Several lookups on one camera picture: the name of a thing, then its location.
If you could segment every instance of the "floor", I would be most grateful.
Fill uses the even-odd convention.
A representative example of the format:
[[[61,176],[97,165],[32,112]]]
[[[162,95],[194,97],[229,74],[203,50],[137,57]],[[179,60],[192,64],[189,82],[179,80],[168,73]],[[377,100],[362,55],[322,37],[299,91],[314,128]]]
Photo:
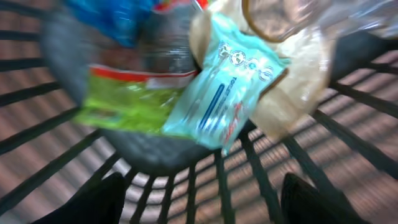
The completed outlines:
[[[29,3],[31,6],[44,9],[49,8],[51,2],[45,0],[13,1]],[[35,19],[0,11],[0,30],[38,32],[40,23]],[[40,52],[35,43],[0,40],[0,60],[33,57],[40,57]],[[384,63],[398,62],[398,52],[390,52],[377,61]],[[341,83],[353,83],[371,72],[370,70],[359,70],[342,80]],[[4,72],[0,74],[0,95],[52,81],[53,79],[46,68]],[[396,76],[378,74],[355,86],[355,89],[370,92],[374,96],[397,103],[397,84],[398,78]],[[327,90],[324,97],[326,98],[334,93],[333,90]],[[68,96],[62,90],[57,90],[0,108],[0,140],[72,107],[74,107],[74,104],[68,99]],[[398,120],[360,103],[355,103],[351,98],[345,96],[338,96],[329,103],[321,105],[320,109],[327,114],[338,113],[333,116],[334,120],[349,127],[359,137],[375,144],[386,155],[398,161],[398,150],[396,150],[398,145]],[[298,124],[298,127],[312,123],[314,123],[312,118],[305,118]],[[90,128],[67,122],[1,156],[0,197],[43,168],[52,159],[68,150],[70,146],[77,143],[90,131]],[[254,131],[251,133],[251,138],[256,139],[260,135],[260,131]],[[345,143],[332,136],[320,125],[315,125],[295,138],[308,152],[316,165],[325,172],[331,183],[345,193],[355,210],[363,218],[376,224],[397,223],[398,182],[396,180],[376,170],[364,157],[352,151]],[[259,138],[255,150],[262,152],[271,144],[270,140]],[[237,142],[234,148],[237,149],[238,147],[239,143]],[[114,149],[104,139],[96,141],[60,172],[34,190],[17,207],[0,217],[0,223],[29,223],[58,208],[90,178],[92,173],[113,152]],[[213,160],[214,157],[210,156],[201,161],[196,169],[205,167]],[[265,201],[256,200],[259,198],[259,186],[256,180],[252,178],[250,165],[245,164],[238,169],[234,168],[245,160],[245,153],[240,152],[228,159],[224,165],[227,171],[233,170],[228,175],[228,187],[238,186],[232,192],[232,205],[237,211],[236,222],[247,224],[270,223]],[[261,162],[279,196],[283,176],[287,172],[294,172],[311,183],[298,162],[290,156],[284,146],[277,146],[264,152],[261,156]],[[125,174],[128,170],[129,165],[121,159],[115,164],[111,172],[118,171]],[[176,181],[183,179],[187,174],[187,170],[181,172]],[[208,169],[198,176],[196,185],[199,186],[207,180],[214,179],[215,175],[215,167]],[[139,174],[133,182],[144,185],[147,178],[148,176]],[[155,186],[164,186],[166,181],[166,177],[158,178],[155,181]],[[173,197],[184,194],[187,187],[187,182],[180,184],[173,191]],[[164,193],[164,190],[152,192],[149,196],[149,202],[160,202]],[[137,201],[141,194],[142,190],[133,186],[127,191],[122,222],[130,219],[136,208],[131,201]],[[216,198],[217,194],[217,181],[212,181],[198,189],[196,196],[198,203],[213,197],[215,199],[198,207],[197,223],[210,223],[209,220],[212,220],[211,223],[222,223],[220,218],[221,202],[220,199]],[[172,216],[183,210],[186,204],[186,196],[174,201],[169,215]],[[159,212],[160,206],[148,206],[143,214],[142,221],[153,222],[153,217],[157,217]],[[185,218],[183,214],[173,218],[170,223],[185,223]]]

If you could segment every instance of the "toothbrush package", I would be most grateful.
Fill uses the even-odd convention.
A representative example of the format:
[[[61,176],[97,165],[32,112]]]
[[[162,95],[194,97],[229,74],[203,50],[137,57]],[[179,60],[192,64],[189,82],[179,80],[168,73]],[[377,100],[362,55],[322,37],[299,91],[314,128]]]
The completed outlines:
[[[222,14],[213,14],[211,25],[203,71],[185,89],[162,132],[226,153],[260,95],[282,78],[290,61]]]

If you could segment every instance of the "plastic wrapper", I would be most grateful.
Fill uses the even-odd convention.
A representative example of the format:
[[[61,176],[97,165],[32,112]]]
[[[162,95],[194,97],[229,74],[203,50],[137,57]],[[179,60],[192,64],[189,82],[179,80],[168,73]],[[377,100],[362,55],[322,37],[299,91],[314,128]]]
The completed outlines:
[[[251,116],[268,137],[277,139],[317,107],[329,81],[337,38],[358,30],[397,37],[396,4],[393,0],[217,0],[192,21],[190,46],[203,65],[210,35],[201,30],[208,30],[211,15],[220,12],[232,18],[241,32],[258,35],[280,57],[291,59],[286,77],[262,94]]]
[[[358,30],[365,30],[386,39],[396,39],[397,11],[396,0],[333,1],[319,23],[323,34],[330,39]]]
[[[260,94],[278,80],[289,59],[280,59],[260,38],[242,34],[222,14],[211,18],[204,69],[189,84],[163,127],[227,153]]]
[[[117,40],[124,47],[133,47],[141,24],[160,0],[68,0],[74,15],[85,24]]]
[[[88,93],[76,120],[108,129],[160,134],[178,98],[196,74],[188,44],[194,8],[154,11],[135,49],[100,50],[90,66]]]
[[[216,12],[232,18],[242,32],[256,34],[244,18],[242,1],[215,1],[192,21],[190,46],[199,65],[203,65],[203,56],[210,40],[210,35],[200,30],[210,29],[211,16]],[[291,64],[285,78],[262,93],[251,120],[268,137],[280,138],[300,118],[317,107],[329,81],[335,41],[325,39],[319,26],[314,23],[298,30],[282,43],[266,43],[279,57],[289,58]]]

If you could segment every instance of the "blue package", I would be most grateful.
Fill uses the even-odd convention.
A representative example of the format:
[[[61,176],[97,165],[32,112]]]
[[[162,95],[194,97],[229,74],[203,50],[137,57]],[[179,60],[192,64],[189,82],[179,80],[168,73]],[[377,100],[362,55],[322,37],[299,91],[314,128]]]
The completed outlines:
[[[260,94],[286,69],[264,41],[242,34],[222,14],[211,18],[203,71],[185,89],[162,131],[227,153],[253,114]]]
[[[134,47],[140,25],[160,0],[68,0],[74,15],[124,47]]]

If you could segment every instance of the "clear plastic packaging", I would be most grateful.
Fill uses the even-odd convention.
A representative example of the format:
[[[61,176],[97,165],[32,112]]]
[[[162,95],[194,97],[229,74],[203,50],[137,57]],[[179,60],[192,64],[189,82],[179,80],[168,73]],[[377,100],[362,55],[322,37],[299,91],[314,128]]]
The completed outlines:
[[[93,58],[96,64],[90,66],[88,93],[76,120],[161,134],[183,89],[196,75],[188,44],[193,10],[191,4],[179,4],[154,11],[135,49],[97,49],[101,57]]]
[[[320,18],[323,35],[339,38],[366,30],[386,39],[398,37],[398,1],[351,0],[333,1]]]
[[[317,107],[328,85],[337,38],[358,30],[397,38],[397,4],[395,0],[217,0],[192,21],[190,46],[202,66],[210,35],[201,30],[209,30],[211,16],[220,12],[241,32],[262,37],[280,57],[291,59],[286,77],[263,93],[251,116],[267,136],[281,138]],[[261,22],[274,26],[269,29]]]
[[[283,42],[316,21],[330,0],[243,0],[249,27],[268,42]]]
[[[255,35],[243,16],[241,0],[217,0],[208,10],[197,15],[190,29],[190,46],[199,65],[210,35],[210,18],[220,12],[230,18],[246,33]],[[309,25],[282,43],[266,42],[279,57],[287,57],[291,63],[289,72],[269,91],[262,93],[251,120],[272,138],[280,138],[317,106],[329,81],[329,67],[333,57],[335,40],[324,38],[317,24]]]

